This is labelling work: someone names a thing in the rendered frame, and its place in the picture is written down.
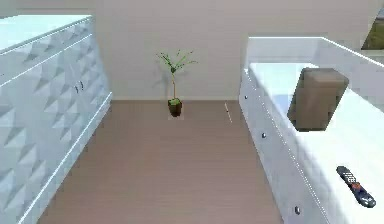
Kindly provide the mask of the brown box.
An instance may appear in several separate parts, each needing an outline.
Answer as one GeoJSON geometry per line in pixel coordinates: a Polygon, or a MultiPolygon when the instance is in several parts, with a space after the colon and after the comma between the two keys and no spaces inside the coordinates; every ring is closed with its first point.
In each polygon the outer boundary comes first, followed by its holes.
{"type": "Polygon", "coordinates": [[[287,112],[299,132],[325,131],[349,85],[333,68],[303,68],[287,112]]]}

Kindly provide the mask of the white faceted cupboard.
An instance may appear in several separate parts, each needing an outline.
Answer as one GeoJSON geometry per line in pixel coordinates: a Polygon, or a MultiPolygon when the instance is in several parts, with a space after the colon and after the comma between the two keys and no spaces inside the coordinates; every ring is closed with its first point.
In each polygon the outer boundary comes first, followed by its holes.
{"type": "Polygon", "coordinates": [[[90,15],[0,19],[0,224],[37,224],[110,107],[90,15]]]}

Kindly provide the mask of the window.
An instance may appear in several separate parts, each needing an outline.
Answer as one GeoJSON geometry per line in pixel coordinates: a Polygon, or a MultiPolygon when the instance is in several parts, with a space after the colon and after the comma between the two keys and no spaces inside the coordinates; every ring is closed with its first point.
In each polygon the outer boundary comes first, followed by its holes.
{"type": "Polygon", "coordinates": [[[367,34],[362,50],[384,50],[384,7],[382,7],[367,34]]]}

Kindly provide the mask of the green house plant brown pot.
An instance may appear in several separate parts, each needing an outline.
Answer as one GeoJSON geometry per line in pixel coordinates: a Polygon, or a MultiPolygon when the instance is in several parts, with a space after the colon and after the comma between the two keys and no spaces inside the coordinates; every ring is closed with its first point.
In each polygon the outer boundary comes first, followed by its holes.
{"type": "Polygon", "coordinates": [[[169,68],[171,74],[171,83],[173,86],[172,98],[167,100],[168,109],[172,117],[179,117],[182,113],[182,101],[176,96],[176,77],[175,74],[189,64],[197,64],[196,60],[190,60],[192,51],[187,51],[180,59],[173,61],[168,53],[160,52],[156,56],[161,59],[169,68]]]}

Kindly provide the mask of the white chest of drawers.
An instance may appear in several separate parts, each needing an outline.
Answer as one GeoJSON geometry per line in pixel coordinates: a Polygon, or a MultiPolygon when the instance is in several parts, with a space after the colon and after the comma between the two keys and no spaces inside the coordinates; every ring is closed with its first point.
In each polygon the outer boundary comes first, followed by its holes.
{"type": "Polygon", "coordinates": [[[384,64],[324,37],[251,37],[239,104],[283,224],[384,224],[384,64]],[[287,117],[303,68],[333,68],[349,86],[325,131],[287,117]],[[374,197],[366,208],[336,172],[374,197]]]}

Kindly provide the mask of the black remote control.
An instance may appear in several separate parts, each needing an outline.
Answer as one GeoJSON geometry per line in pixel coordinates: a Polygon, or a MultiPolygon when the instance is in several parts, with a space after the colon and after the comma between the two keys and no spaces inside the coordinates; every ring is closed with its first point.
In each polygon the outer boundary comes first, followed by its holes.
{"type": "Polygon", "coordinates": [[[373,208],[376,206],[374,197],[357,181],[353,173],[345,166],[338,166],[336,172],[352,192],[356,201],[363,207],[373,208]]]}

